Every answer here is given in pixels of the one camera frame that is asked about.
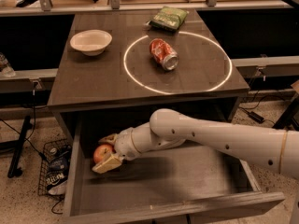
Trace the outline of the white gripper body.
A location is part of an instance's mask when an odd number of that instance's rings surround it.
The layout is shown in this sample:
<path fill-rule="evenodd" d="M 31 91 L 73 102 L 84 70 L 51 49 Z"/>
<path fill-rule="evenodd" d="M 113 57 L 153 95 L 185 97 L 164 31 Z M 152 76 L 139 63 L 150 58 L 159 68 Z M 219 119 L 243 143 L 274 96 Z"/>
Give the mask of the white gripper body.
<path fill-rule="evenodd" d="M 121 131 L 116 138 L 114 149 L 121 160 L 132 161 L 140 156 L 132 139 L 133 129 Z"/>

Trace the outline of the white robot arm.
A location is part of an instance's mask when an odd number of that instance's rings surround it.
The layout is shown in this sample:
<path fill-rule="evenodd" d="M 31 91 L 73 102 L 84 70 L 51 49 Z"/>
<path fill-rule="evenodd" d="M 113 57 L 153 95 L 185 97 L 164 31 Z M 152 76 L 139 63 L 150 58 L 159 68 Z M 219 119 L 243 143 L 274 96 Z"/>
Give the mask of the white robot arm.
<path fill-rule="evenodd" d="M 142 154 L 193 141 L 274 173 L 299 179 L 299 132 L 194 119 L 171 109 L 155 111 L 149 122 L 103 139 L 113 146 L 93 171 L 106 173 Z"/>

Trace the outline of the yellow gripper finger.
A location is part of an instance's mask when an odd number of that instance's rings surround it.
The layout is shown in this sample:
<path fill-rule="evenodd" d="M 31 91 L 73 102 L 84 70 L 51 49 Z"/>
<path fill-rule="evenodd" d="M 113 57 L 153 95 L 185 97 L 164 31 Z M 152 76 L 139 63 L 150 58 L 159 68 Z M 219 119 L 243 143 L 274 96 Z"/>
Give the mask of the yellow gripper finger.
<path fill-rule="evenodd" d="M 115 145 L 118 135 L 116 133 L 110 134 L 98 140 L 98 144 L 110 144 L 112 146 Z"/>
<path fill-rule="evenodd" d="M 104 158 L 96 163 L 92 170 L 98 174 L 103 174 L 114 170 L 122 165 L 122 157 L 116 153 L 107 153 Z"/>

